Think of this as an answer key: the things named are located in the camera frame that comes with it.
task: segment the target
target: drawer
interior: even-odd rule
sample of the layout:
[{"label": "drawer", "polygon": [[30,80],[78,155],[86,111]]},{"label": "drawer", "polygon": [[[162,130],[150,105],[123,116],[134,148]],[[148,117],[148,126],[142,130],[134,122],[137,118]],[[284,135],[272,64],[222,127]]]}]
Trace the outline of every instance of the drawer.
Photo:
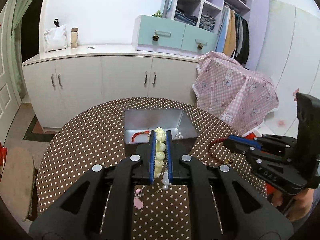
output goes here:
[{"label": "drawer", "polygon": [[[181,49],[205,54],[215,50],[217,37],[216,33],[186,24]],[[203,46],[201,50],[197,48],[199,43]]]},{"label": "drawer", "polygon": [[[138,45],[154,45],[181,49],[185,28],[185,23],[141,15]],[[152,39],[155,32],[159,36],[158,41]]]}]

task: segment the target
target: round metal bolt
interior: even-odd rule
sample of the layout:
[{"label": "round metal bolt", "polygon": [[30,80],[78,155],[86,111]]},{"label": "round metal bolt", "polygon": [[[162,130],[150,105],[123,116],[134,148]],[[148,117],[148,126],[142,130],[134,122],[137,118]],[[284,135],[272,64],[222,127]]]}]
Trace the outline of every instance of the round metal bolt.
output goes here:
[{"label": "round metal bolt", "polygon": [[92,170],[95,172],[101,171],[102,170],[102,166],[100,164],[96,164],[92,167]]},{"label": "round metal bolt", "polygon": [[181,157],[181,159],[182,159],[183,161],[185,161],[185,162],[189,162],[189,161],[191,161],[191,156],[190,156],[190,155],[183,155],[183,156]]},{"label": "round metal bolt", "polygon": [[132,155],[130,157],[130,160],[132,160],[133,162],[137,162],[138,160],[140,160],[140,155],[137,155],[137,154]]},{"label": "round metal bolt", "polygon": [[230,167],[228,165],[223,164],[220,166],[220,171],[228,172],[228,171],[230,171]]}]

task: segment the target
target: polka dot tablecloth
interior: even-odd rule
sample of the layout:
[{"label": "polka dot tablecloth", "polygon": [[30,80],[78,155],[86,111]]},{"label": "polka dot tablecloth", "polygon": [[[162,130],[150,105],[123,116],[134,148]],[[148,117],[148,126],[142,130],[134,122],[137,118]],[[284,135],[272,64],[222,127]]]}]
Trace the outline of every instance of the polka dot tablecloth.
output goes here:
[{"label": "polka dot tablecloth", "polygon": [[[77,179],[95,164],[117,165],[125,158],[124,111],[141,109],[182,109],[197,127],[199,137],[190,155],[207,165],[215,165],[213,156],[230,156],[222,143],[207,153],[208,144],[217,138],[236,134],[230,126],[213,115],[191,105],[163,98],[126,98],[111,101],[79,114],[53,138],[44,155],[37,177],[38,203],[45,211]],[[250,173],[250,165],[236,155],[231,165],[237,173],[266,196],[265,183]],[[132,239],[191,239],[187,186],[171,186],[159,191],[162,176],[152,186],[143,188],[144,207],[133,208]]]}]

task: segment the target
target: white bag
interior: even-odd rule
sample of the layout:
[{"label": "white bag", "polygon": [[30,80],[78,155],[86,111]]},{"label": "white bag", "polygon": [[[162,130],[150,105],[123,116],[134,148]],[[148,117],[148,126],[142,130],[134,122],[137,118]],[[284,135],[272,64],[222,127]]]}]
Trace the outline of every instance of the white bag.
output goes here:
[{"label": "white bag", "polygon": [[67,43],[67,28],[66,25],[52,28],[44,33],[44,51],[52,51],[58,49],[66,49]]}]

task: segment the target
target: pink gingham fabric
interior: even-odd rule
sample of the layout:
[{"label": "pink gingham fabric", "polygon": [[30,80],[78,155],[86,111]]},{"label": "pink gingham fabric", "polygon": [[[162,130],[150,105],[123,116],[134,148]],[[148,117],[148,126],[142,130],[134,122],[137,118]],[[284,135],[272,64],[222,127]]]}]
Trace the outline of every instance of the pink gingham fabric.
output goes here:
[{"label": "pink gingham fabric", "polygon": [[246,136],[258,128],[279,101],[270,78],[243,68],[220,52],[198,57],[198,78],[192,88],[198,107]]}]

